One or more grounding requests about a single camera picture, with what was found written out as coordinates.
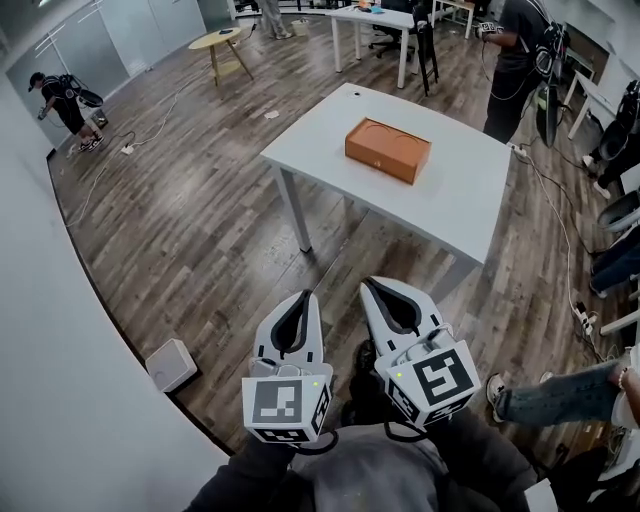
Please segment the black pants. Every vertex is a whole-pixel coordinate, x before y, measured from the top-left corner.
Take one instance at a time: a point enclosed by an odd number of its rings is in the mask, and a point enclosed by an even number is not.
[[[591,152],[594,162],[602,160],[600,149],[596,148]],[[609,162],[605,171],[598,178],[598,185],[607,188],[609,184],[616,181],[622,174],[633,166],[640,163],[640,134],[629,135],[627,145],[620,154]]]
[[[509,142],[516,133],[527,98],[540,83],[540,75],[530,71],[506,73],[496,70],[493,74],[483,132],[502,143]]]

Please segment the person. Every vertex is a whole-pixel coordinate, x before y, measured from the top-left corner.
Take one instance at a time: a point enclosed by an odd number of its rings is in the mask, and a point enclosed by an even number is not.
[[[262,30],[276,39],[289,39],[293,34],[282,23],[278,0],[256,0],[262,11]]]
[[[508,389],[499,374],[487,381],[486,394],[496,422],[548,427],[574,421],[640,425],[640,350],[571,375],[546,373],[537,386]]]
[[[367,371],[356,371],[350,384],[359,391],[353,400],[360,403],[353,409],[369,409],[366,420],[373,424],[339,429],[340,440],[331,451],[309,457],[295,457],[292,447],[251,436],[186,512],[529,510],[524,491],[535,485],[537,475],[496,429],[465,409],[450,421],[429,425],[429,440],[391,441],[380,425],[385,406],[379,407],[381,400],[388,406],[390,401],[378,384]],[[391,427],[394,434],[415,435]],[[292,461],[295,471],[288,472]]]
[[[640,164],[640,112],[638,112],[638,91],[640,85],[637,80],[632,80],[627,85],[624,96],[620,101],[615,121],[607,128],[603,138],[608,136],[612,128],[617,128],[618,137],[627,137],[627,142],[622,151],[616,155],[607,165],[605,171],[593,184],[593,188],[605,199],[611,199],[611,193],[607,190],[609,185],[616,181],[623,173]],[[582,165],[587,172],[594,173],[594,165],[603,160],[600,152],[600,144],[588,155],[582,157]]]
[[[631,228],[593,263],[591,290],[601,299],[607,290],[640,274],[640,226]]]
[[[505,144],[518,129],[527,98],[542,79],[534,67],[534,50],[547,28],[542,13],[538,0],[507,0],[499,21],[503,32],[482,35],[484,42],[502,47],[483,131]]]
[[[51,109],[60,116],[64,125],[74,135],[81,138],[80,151],[93,151],[103,140],[102,135],[96,135],[84,122],[80,107],[75,96],[67,98],[65,90],[57,77],[45,76],[43,73],[34,73],[29,80],[29,92],[39,89],[42,92],[47,105],[41,112],[39,119],[44,119]]]

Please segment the sneaker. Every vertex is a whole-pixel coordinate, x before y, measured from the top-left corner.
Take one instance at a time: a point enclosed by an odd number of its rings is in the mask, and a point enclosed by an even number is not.
[[[591,171],[593,166],[593,157],[591,155],[584,155],[582,157],[582,165],[585,169]]]
[[[491,405],[493,409],[493,421],[496,423],[504,423],[504,420],[498,416],[496,412],[496,401],[498,400],[498,396],[506,389],[504,385],[504,381],[499,373],[492,375],[487,381],[487,402]]]
[[[542,374],[542,377],[540,377],[540,384],[544,384],[545,382],[547,382],[551,377],[553,377],[553,372],[544,372]]]
[[[606,188],[602,188],[600,185],[598,185],[598,182],[596,181],[593,184],[593,188],[596,189],[596,191],[602,196],[604,197],[607,201],[609,199],[611,199],[611,193],[606,189]]]
[[[595,293],[599,298],[601,299],[606,299],[607,298],[607,292],[606,290],[603,292],[599,292],[598,290],[596,290],[593,285],[591,284],[591,281],[589,281],[589,288],[591,288],[591,291],[593,293]]]
[[[89,151],[93,151],[94,149],[96,149],[98,146],[100,145],[100,143],[93,139],[90,143],[89,143]]]

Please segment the white table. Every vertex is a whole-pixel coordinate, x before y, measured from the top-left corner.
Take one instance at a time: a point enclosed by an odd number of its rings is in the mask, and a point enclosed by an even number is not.
[[[345,156],[345,137],[364,117],[433,143],[429,161],[414,185]],[[487,259],[510,151],[438,112],[344,84],[289,127],[261,156],[272,166],[301,250],[311,249],[311,241],[294,174],[340,192],[454,254],[455,262],[431,294],[438,303]]]
[[[465,39],[469,39],[469,34],[471,33],[471,25],[473,24],[473,11],[475,9],[475,4],[471,2],[456,2],[455,0],[433,0],[433,7],[431,8],[431,19],[433,20],[433,25],[436,23],[436,4],[440,2],[441,4],[451,5],[456,8],[464,9],[468,12],[467,14],[467,30],[464,34]],[[456,10],[453,11],[453,21],[457,23],[455,20]]]
[[[614,107],[611,103],[609,103],[609,100],[607,100],[607,98],[605,98],[602,94],[598,92],[598,86],[578,71],[576,71],[576,76],[573,77],[573,82],[571,82],[571,87],[569,87],[569,92],[567,93],[567,97],[564,99],[565,105],[568,105],[569,102],[571,101],[571,97],[573,96],[573,92],[575,91],[576,85],[578,82],[580,82],[580,85],[584,89],[584,92],[587,95],[587,99],[585,100],[584,105],[582,106],[582,110],[578,114],[578,117],[573,123],[571,130],[569,130],[569,135],[568,135],[569,139],[573,139],[573,137],[575,137],[576,132],[578,131],[578,128],[582,124],[582,121],[584,121],[584,118],[587,115],[587,111],[591,108],[591,104],[593,102],[598,103],[614,118],[616,117],[616,111],[617,111],[617,108]]]
[[[383,9],[381,14],[371,12],[362,12],[355,6],[342,7],[327,14],[331,17],[331,31],[333,32],[333,55],[336,61],[336,73],[342,72],[342,62],[340,57],[340,31],[338,30],[338,21],[350,21],[353,23],[355,36],[356,59],[360,60],[361,46],[360,41],[360,24],[380,25],[382,27],[397,28],[402,30],[402,39],[400,40],[400,67],[398,69],[398,89],[404,87],[404,75],[407,69],[407,49],[409,47],[409,30],[414,27],[413,16],[407,12],[391,11]],[[418,74],[417,53],[413,57],[413,66],[411,72]]]

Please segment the table leg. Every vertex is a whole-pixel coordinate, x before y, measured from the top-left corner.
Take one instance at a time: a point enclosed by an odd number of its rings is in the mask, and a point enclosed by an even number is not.
[[[413,60],[411,61],[411,69],[410,69],[410,71],[411,71],[411,74],[417,75],[418,72],[420,71],[420,58],[419,58],[419,55],[420,55],[420,43],[418,42],[418,37],[419,36],[412,35],[411,37],[414,39],[413,44],[414,44],[416,50],[413,52]]]
[[[220,85],[220,73],[218,72],[218,61],[216,60],[216,50],[214,46],[209,46],[209,52],[211,53],[211,64],[213,65],[213,72],[215,76],[213,77],[213,81],[216,84],[216,87]]]
[[[404,74],[407,70],[407,48],[409,46],[409,30],[402,29],[402,40],[400,41],[400,69],[398,70],[398,89],[404,87]]]
[[[293,231],[298,239],[300,250],[307,252],[311,249],[311,240],[309,239],[307,225],[304,222],[304,214],[300,206],[296,185],[293,182],[293,174],[276,166],[272,166],[271,171],[278,184],[278,189],[280,190],[285,210],[293,226]]]
[[[573,97],[573,92],[576,90],[576,85],[578,85],[578,75],[573,76],[573,82],[571,82],[571,87],[569,87],[569,92],[567,93],[567,96],[564,98],[564,104],[567,106],[569,106],[569,102]]]
[[[331,32],[333,33],[333,58],[336,61],[336,73],[342,72],[340,62],[340,33],[338,32],[338,20],[331,18]]]
[[[360,60],[360,47],[362,45],[360,43],[360,23],[357,21],[353,22],[353,35],[356,41],[356,59]]]
[[[464,35],[465,39],[469,39],[469,34],[471,33],[471,24],[473,23],[473,11],[467,11],[467,32]]]
[[[231,48],[231,51],[233,52],[233,54],[236,56],[236,59],[238,59],[240,64],[242,64],[242,67],[247,72],[247,75],[249,75],[249,78],[251,78],[251,80],[253,80],[253,75],[251,74],[251,71],[249,71],[249,68],[245,65],[244,61],[240,58],[240,55],[238,55],[238,52],[236,51],[236,49],[231,44],[231,41],[227,41],[227,44],[229,45],[229,48]]]
[[[436,304],[442,302],[462,281],[473,271],[475,263],[462,256],[457,256],[440,281],[431,292],[431,298]]]
[[[569,140],[573,140],[573,137],[575,137],[576,132],[578,131],[578,128],[580,128],[582,121],[584,121],[584,116],[587,115],[587,110],[589,110],[589,108],[591,108],[591,98],[587,97],[587,99],[584,100],[584,105],[582,106],[582,110],[580,111],[580,113],[578,114],[578,117],[576,118],[576,122],[573,123],[573,126],[569,131]]]

